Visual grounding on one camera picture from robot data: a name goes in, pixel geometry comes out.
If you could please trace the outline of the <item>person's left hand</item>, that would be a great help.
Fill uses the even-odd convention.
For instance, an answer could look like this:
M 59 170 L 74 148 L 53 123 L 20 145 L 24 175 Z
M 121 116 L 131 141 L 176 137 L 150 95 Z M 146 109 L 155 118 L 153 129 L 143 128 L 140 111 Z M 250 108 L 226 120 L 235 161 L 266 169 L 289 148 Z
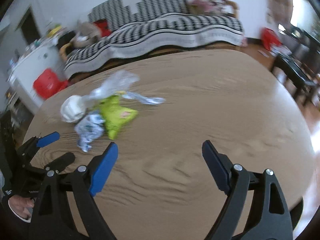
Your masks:
M 34 207 L 34 201 L 32 199 L 14 195 L 8 200 L 8 205 L 20 220 L 26 223 L 31 222 L 32 214 L 30 211 L 33 210 Z

